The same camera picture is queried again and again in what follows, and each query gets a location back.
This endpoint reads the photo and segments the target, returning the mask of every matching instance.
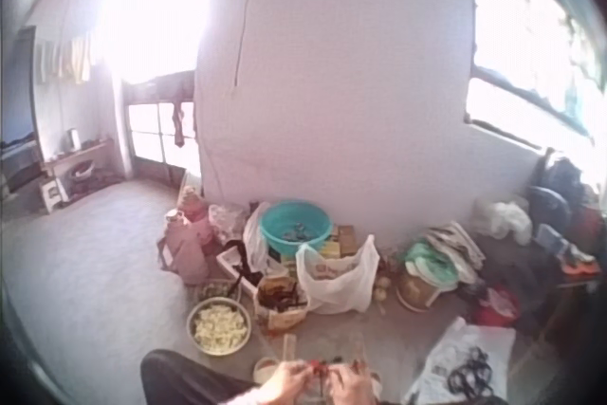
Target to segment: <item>sleeve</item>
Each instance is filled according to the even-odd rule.
[[[263,403],[259,399],[259,390],[254,388],[219,405],[263,405]]]

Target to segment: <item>white paper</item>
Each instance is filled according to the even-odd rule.
[[[417,405],[450,403],[465,399],[447,388],[449,373],[468,359],[470,349],[479,347],[487,353],[493,371],[490,386],[493,394],[507,401],[507,371],[516,331],[504,327],[467,325],[458,317],[430,352],[421,376],[401,403],[418,393]]]

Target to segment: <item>shelf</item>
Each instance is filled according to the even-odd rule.
[[[90,152],[93,151],[98,151],[102,148],[104,148],[105,146],[108,146],[109,144],[111,144],[113,141],[112,139],[106,139],[103,140],[97,144],[95,144],[94,146],[88,147],[86,149],[81,149],[78,152],[73,152],[71,154],[68,154],[66,156],[62,156],[60,158],[57,158],[56,160],[52,160],[52,161],[47,161],[42,165],[42,168],[44,171],[51,171],[57,166],[57,165],[61,165],[62,163],[66,163],[67,161],[71,160],[72,158],[76,158],[78,156],[85,156]]]

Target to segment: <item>teal plastic basin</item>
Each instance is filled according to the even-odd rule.
[[[284,201],[262,216],[261,231],[270,247],[287,257],[295,256],[301,244],[320,250],[333,223],[325,211],[305,201]],[[304,239],[295,239],[298,235]]]

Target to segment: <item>stool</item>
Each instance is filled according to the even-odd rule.
[[[52,213],[58,203],[66,203],[69,201],[64,186],[58,178],[41,182],[40,193],[42,194],[42,199],[45,202],[46,211],[48,213]]]

